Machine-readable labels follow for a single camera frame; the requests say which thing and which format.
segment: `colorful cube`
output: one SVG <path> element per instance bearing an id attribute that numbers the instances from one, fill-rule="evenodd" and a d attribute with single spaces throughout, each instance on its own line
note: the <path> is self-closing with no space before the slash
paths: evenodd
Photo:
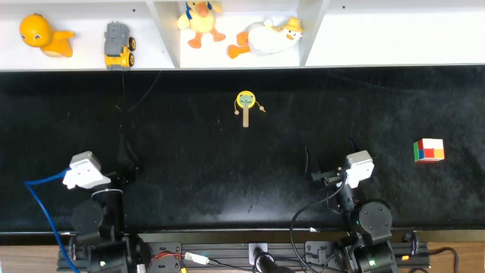
<path id="1" fill-rule="evenodd" d="M 438 162 L 445 159 L 443 140 L 422 139 L 415 142 L 415 162 Z"/>

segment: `toy truck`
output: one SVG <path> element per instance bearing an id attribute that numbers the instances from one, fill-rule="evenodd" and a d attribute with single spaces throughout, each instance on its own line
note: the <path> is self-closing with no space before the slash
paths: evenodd
<path id="1" fill-rule="evenodd" d="M 114 71 L 124 71 L 134 66 L 136 41 L 130 37 L 130 29 L 121 23 L 109 23 L 105 32 L 105 62 L 106 68 Z"/>

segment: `toy wheel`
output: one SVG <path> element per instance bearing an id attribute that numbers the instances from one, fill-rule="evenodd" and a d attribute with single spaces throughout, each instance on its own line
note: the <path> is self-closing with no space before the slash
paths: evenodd
<path id="1" fill-rule="evenodd" d="M 129 44 L 128 48 L 129 48 L 131 51 L 133 51 L 133 50 L 135 50 L 135 49 L 136 49 L 136 41 L 135 41 L 135 38 L 130 37 L 130 38 L 128 39 L 128 44 Z"/>
<path id="2" fill-rule="evenodd" d="M 128 64 L 132 67 L 135 65 L 135 56 L 133 56 L 133 53 L 130 53 L 128 56 Z"/>

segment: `wooden floor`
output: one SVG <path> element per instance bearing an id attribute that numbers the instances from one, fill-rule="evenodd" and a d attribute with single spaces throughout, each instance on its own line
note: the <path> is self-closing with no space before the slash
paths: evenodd
<path id="1" fill-rule="evenodd" d="M 429 243 L 430 249 L 450 246 L 459 255 L 459 272 L 485 272 L 485 243 Z M 56 246 L 0 246 L 0 273 L 47 273 L 57 268 Z M 430 273 L 453 273 L 453 254 L 444 252 L 431 257 Z M 400 273 L 411 270 L 402 269 Z M 239 273 L 229 270 L 227 273 Z"/>

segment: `black table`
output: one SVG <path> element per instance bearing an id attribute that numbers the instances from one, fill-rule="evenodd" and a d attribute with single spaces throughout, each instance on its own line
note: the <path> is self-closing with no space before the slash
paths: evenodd
<path id="1" fill-rule="evenodd" d="M 127 105 L 158 72 L 125 72 Z M 0 74 L 0 231 L 50 231 L 24 180 L 62 171 L 90 150 L 114 166 L 121 72 Z M 233 113 L 244 89 L 266 108 L 250 126 Z M 485 70 L 378 67 L 167 71 L 124 120 L 143 163 L 124 188 L 127 230 L 288 228 L 327 194 L 303 179 L 305 146 L 322 171 L 343 163 L 351 134 L 374 157 L 368 199 L 385 199 L 395 229 L 485 228 Z M 444 139 L 446 159 L 414 163 L 413 142 Z M 36 187 L 60 231 L 89 193 Z M 298 228 L 342 230 L 325 207 Z"/>

